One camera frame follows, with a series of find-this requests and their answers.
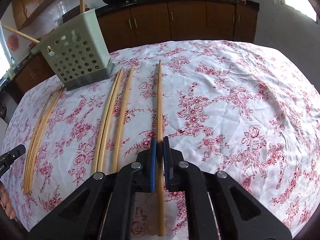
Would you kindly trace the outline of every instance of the basket hole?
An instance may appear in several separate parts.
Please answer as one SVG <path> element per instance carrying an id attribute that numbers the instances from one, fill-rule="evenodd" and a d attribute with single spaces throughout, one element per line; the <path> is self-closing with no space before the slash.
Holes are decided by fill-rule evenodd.
<path id="1" fill-rule="evenodd" d="M 79 42 L 81 40 L 81 35 L 76 30 L 72 30 L 71 35 L 73 42 Z"/>

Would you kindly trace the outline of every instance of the bamboo strip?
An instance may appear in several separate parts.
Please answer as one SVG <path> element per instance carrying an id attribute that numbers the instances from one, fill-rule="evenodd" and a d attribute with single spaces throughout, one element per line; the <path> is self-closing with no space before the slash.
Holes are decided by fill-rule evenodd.
<path id="1" fill-rule="evenodd" d="M 134 67 L 131 66 L 127 85 L 125 87 L 123 99 L 122 99 L 122 104 L 121 104 L 121 110 L 120 110 L 120 115 L 119 115 L 119 120 L 118 120 L 118 127 L 116 131 L 116 141 L 115 141 L 115 150 L 114 150 L 114 157 L 113 157 L 113 172 L 118 172 L 119 171 L 119 152 L 120 152 L 120 147 L 121 147 L 121 137 L 122 137 L 122 131 L 123 131 L 123 123 L 124 123 L 124 115 L 125 111 L 127 109 L 127 102 L 128 102 L 128 96 L 129 96 L 129 91 L 130 91 L 130 84 L 131 84 L 131 79 L 132 79 L 132 74 L 133 74 Z"/>
<path id="2" fill-rule="evenodd" d="M 120 72 L 121 72 L 121 70 L 118 71 L 116 79 L 113 81 L 113 85 L 112 85 L 112 88 L 110 90 L 108 100 L 106 102 L 106 105 L 105 105 L 103 113 L 102 113 L 100 127 L 99 127 L 99 133 L 98 133 L 98 138 L 97 138 L 97 144 L 96 144 L 96 148 L 95 148 L 95 151 L 94 151 L 94 160 L 93 160 L 92 173 L 97 172 L 97 169 L 98 169 L 98 160 L 99 160 L 99 155 L 100 155 L 100 147 L 101 147 L 101 142 L 102 142 L 103 130 L 104 130 L 104 126 L 105 126 L 105 123 L 106 123 L 107 116 L 108 116 L 110 103 L 111 103 L 113 94 L 115 93 L 114 92 L 115 91 L 115 87 L 116 87 L 116 84 L 117 84 L 117 82 L 119 80 Z"/>
<path id="3" fill-rule="evenodd" d="M 39 127 L 39 132 L 36 134 L 36 138 L 33 144 L 33 147 L 31 149 L 31 159 L 30 159 L 30 166 L 29 166 L 29 173 L 27 177 L 27 191 L 31 191 L 32 188 L 32 179 L 33 179 L 33 173 L 34 173 L 34 166 L 35 166 L 35 161 L 36 161 L 36 156 L 38 153 L 39 145 L 42 139 L 42 135 L 44 133 L 45 127 L 47 126 L 47 122 L 50 118 L 50 115 L 54 109 L 54 107 L 57 104 L 57 101 L 63 91 L 64 87 L 61 87 L 55 94 L 53 100 L 51 101 L 47 111 L 44 114 L 44 117 L 42 119 L 42 122 Z"/>
<path id="4" fill-rule="evenodd" d="M 51 97 L 52 97 L 52 94 L 50 94 L 50 96 L 45 101 L 44 106 L 43 106 L 43 108 L 42 108 L 42 110 L 40 112 L 40 115 L 38 117 L 38 120 L 37 120 L 36 125 L 35 125 L 35 127 L 33 129 L 33 132 L 32 132 L 32 137 L 31 137 L 29 148 L 28 148 L 28 152 L 27 152 L 27 159 L 26 159 L 26 165 L 25 165 L 25 170 L 24 170 L 24 182 L 23 182 L 23 192 L 24 192 L 24 194 L 27 192 L 27 187 L 26 187 L 26 183 L 25 182 L 26 182 L 26 177 L 27 177 L 28 171 L 29 171 L 27 168 L 30 165 L 30 152 L 31 152 L 31 149 L 32 149 L 35 137 L 36 137 L 36 134 L 38 132 L 40 121 L 42 119 L 42 116 L 44 115 L 44 112 L 45 112 L 45 110 L 47 108 L 47 105 L 48 105 Z"/>
<path id="5" fill-rule="evenodd" d="M 117 99 L 117 92 L 118 92 L 118 89 L 119 89 L 119 86 L 121 83 L 122 75 L 123 75 L 123 69 L 120 70 L 120 74 L 119 74 L 119 78 L 118 78 L 118 81 L 117 81 L 117 84 L 115 87 L 115 91 L 112 95 L 109 111 L 107 114 L 106 123 L 104 125 L 102 142 L 101 142 L 100 153 L 99 153 L 98 169 L 97 169 L 97 171 L 100 171 L 100 172 L 103 171 L 104 155 L 105 155 L 105 151 L 106 151 L 106 147 L 107 147 L 107 139 L 108 139 L 108 133 L 109 133 L 109 129 L 110 129 L 110 122 L 112 119 L 113 109 L 115 108 L 115 103 L 116 103 L 116 99 Z"/>
<path id="6" fill-rule="evenodd" d="M 158 197 L 158 236 L 164 236 L 164 192 L 163 192 L 163 156 L 162 156 L 162 62 L 158 67 L 157 86 L 157 197 Z"/>

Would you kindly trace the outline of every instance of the wooden cabinet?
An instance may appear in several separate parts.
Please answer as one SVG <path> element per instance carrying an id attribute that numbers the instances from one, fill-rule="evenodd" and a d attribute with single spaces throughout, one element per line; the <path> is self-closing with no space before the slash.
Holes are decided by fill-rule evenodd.
<path id="1" fill-rule="evenodd" d="M 233 40 L 236 6 L 207 2 L 207 34 L 209 40 Z"/>
<path id="2" fill-rule="evenodd" d="M 206 2 L 175 1 L 168 3 L 173 41 L 206 38 Z"/>
<path id="3" fill-rule="evenodd" d="M 167 3 L 142 5 L 130 11 L 139 45 L 171 40 Z"/>
<path id="4" fill-rule="evenodd" d="M 124 9 L 98 19 L 108 51 L 138 46 L 130 9 Z"/>
<path id="5" fill-rule="evenodd" d="M 42 54 L 34 56 L 14 78 L 15 83 L 25 94 L 28 90 L 52 77 L 54 74 Z"/>
<path id="6" fill-rule="evenodd" d="M 234 41 L 253 43 L 258 12 L 247 6 L 237 4 Z"/>

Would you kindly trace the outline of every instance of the metal rivet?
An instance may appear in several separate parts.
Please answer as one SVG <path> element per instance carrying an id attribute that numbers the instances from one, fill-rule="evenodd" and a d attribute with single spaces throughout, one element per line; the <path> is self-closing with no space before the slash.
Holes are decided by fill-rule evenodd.
<path id="1" fill-rule="evenodd" d="M 134 162 L 131 164 L 131 167 L 134 169 L 139 169 L 139 168 L 141 168 L 141 166 L 142 166 L 142 164 L 138 163 L 138 162 Z"/>
<path id="2" fill-rule="evenodd" d="M 102 172 L 96 172 L 94 175 L 93 175 L 93 178 L 98 180 L 98 179 L 102 179 L 103 178 L 103 173 Z"/>
<path id="3" fill-rule="evenodd" d="M 217 176 L 221 179 L 225 179 L 227 177 L 227 173 L 225 171 L 218 171 Z"/>
<path id="4" fill-rule="evenodd" d="M 187 168 L 187 167 L 189 167 L 189 163 L 187 163 L 187 162 L 179 162 L 179 167 Z"/>

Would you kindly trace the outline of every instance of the red floral pattern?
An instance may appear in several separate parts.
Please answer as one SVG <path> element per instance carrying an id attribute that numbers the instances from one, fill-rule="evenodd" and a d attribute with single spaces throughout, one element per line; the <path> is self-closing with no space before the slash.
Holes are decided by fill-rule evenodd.
<path id="1" fill-rule="evenodd" d="M 161 59 L 163 132 L 170 146 L 201 170 L 225 170 L 292 235 L 320 199 L 320 95 L 275 49 L 231 41 L 182 41 L 111 53 L 124 68 L 105 152 L 111 172 L 114 136 L 131 65 L 120 167 L 135 161 L 156 136 L 157 64 Z M 23 194 L 26 155 L 1 178 L 17 217 L 30 230 L 92 174 L 100 119 L 116 71 L 108 80 L 61 94 L 45 129 L 32 190 Z M 61 86 L 52 77 L 22 98 L 6 131 L 3 152 L 27 150 L 46 99 Z M 166 235 L 186 239 L 184 192 L 165 192 Z M 137 194 L 132 236 L 156 234 L 154 194 Z"/>

